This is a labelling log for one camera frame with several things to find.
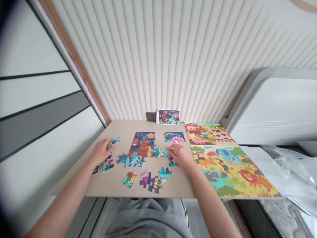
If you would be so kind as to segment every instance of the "partially assembled puzzle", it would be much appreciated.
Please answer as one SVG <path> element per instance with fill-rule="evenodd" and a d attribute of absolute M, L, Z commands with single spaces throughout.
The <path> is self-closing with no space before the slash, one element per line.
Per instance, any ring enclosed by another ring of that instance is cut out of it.
<path fill-rule="evenodd" d="M 146 157 L 169 157 L 169 151 L 166 148 L 155 149 L 155 132 L 136 132 L 130 148 L 129 154 L 118 156 L 117 164 L 125 164 L 127 168 L 143 167 Z"/>
<path fill-rule="evenodd" d="M 172 144 L 185 143 L 185 137 L 183 132 L 165 132 L 165 142 L 171 142 Z"/>

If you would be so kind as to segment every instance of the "completed puzzle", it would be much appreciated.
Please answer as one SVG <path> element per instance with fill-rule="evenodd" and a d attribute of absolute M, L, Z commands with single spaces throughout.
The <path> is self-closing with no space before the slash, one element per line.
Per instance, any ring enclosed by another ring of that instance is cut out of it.
<path fill-rule="evenodd" d="M 281 194 L 218 123 L 185 122 L 195 162 L 221 197 Z"/>
<path fill-rule="evenodd" d="M 179 113 L 179 110 L 157 109 L 156 124 L 178 125 Z"/>

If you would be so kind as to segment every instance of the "gray panel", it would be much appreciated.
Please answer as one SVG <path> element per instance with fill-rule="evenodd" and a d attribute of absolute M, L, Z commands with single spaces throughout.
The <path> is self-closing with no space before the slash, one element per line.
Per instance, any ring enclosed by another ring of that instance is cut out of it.
<path fill-rule="evenodd" d="M 96 197 L 83 197 L 65 238 L 78 238 L 96 200 Z"/>
<path fill-rule="evenodd" d="M 98 197 L 79 238 L 90 237 L 90 235 L 92 234 L 92 231 L 94 229 L 94 226 L 99 218 L 99 214 L 102 210 L 102 207 L 103 207 L 105 201 L 106 201 L 105 197 Z"/>
<path fill-rule="evenodd" d="M 81 91 L 1 121 L 0 162 L 88 106 Z"/>

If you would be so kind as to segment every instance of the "cartoon cow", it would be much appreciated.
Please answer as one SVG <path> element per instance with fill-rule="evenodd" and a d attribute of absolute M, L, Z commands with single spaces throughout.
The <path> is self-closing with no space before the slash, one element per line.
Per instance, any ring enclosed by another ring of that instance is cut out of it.
<path fill-rule="evenodd" d="M 208 129 L 208 131 L 210 134 L 213 134 L 216 139 L 223 139 L 223 140 L 231 139 L 225 130 Z"/>
<path fill-rule="evenodd" d="M 232 154 L 230 150 L 216 149 L 216 156 L 222 157 L 228 163 L 242 164 L 240 158 L 237 155 Z"/>

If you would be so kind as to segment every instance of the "puzzle reference card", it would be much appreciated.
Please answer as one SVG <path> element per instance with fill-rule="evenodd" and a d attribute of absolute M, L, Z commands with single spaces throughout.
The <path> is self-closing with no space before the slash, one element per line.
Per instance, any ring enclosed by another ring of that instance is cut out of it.
<path fill-rule="evenodd" d="M 179 110 L 157 109 L 156 124 L 178 125 L 179 116 Z"/>

